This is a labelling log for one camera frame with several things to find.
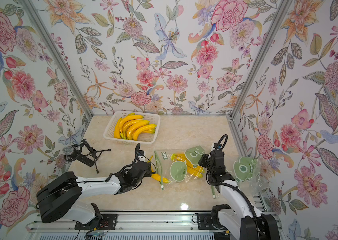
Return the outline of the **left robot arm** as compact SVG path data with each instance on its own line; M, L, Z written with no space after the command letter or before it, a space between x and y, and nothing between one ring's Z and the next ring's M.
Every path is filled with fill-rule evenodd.
M77 177L66 172L41 189L36 206L44 224L59 219L71 220L82 225L97 226L103 216L95 203L85 204L80 199L99 195L120 195L138 188L144 178L155 174L152 164L137 161L123 167L107 178Z

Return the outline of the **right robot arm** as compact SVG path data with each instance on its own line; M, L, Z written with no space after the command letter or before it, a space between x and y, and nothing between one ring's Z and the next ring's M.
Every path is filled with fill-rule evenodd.
M212 207L209 214L198 216L202 226L227 230L237 240L279 240L280 233L274 216L264 214L252 205L234 177L226 171L225 154L213 149L199 161L207 170L207 183L216 188L228 203Z

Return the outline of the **zip-top bag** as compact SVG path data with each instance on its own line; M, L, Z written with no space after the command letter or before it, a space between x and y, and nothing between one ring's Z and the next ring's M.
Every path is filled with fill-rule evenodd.
M245 193L254 195L269 187L263 175L266 165L259 159L240 157L234 162L234 179Z
M160 160L162 164L162 177L167 178L169 184L160 184L162 190L176 184L188 183L201 179L206 174L206 169L199 166L199 160L205 150L201 146L187 150L156 150L153 154L153 163Z
M211 186L211 192L212 192L213 199L216 199L217 198L217 194L216 194L216 188L214 186Z

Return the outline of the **yellow banana bunch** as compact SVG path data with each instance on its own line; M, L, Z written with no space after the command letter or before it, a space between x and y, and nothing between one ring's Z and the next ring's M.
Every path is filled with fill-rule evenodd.
M121 137L123 140L128 140L127 139L127 135L126 135L126 132L127 132L127 129L132 126L133 124L139 122L139 121L142 121L142 120L145 120L144 118L143 119L140 119L140 120L132 120L132 121L128 121L126 122L126 124L123 126L123 129L121 131Z

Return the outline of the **single yellow banana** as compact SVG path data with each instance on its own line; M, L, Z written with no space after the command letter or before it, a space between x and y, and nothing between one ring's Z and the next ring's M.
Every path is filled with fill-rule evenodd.
M134 132L141 128L141 127L144 127L146 125L148 125L150 123L150 121L147 121L147 120L142 120L142 121L139 121L135 124L133 124L132 126L130 126L128 129L127 129L127 132L126 132L126 135L127 135L127 139L128 140L133 140L133 134Z
M156 163L154 164L154 170L151 168L151 172L155 172L154 174L152 174L152 178L158 182L160 182L160 184L169 184L170 181L165 178L162 177L160 175L160 173L162 173L162 164L160 162L160 160L155 160Z
M117 123L116 123L115 129L114 129L114 138L115 139L122 139L120 128L119 128L119 125L120 125L121 121L122 121L122 118L119 118L118 121L117 121Z
M123 129L123 126L126 124L126 122L128 121L132 121L132 120L140 120L143 119L144 117L141 115L130 115L130 116L126 116L125 118L121 119L120 123L119 123L119 130L120 132Z
M151 125L146 125L146 126L138 128L133 133L133 140L137 141L140 134L142 134L142 133L154 134L156 132L156 127L157 127L157 125L151 124Z

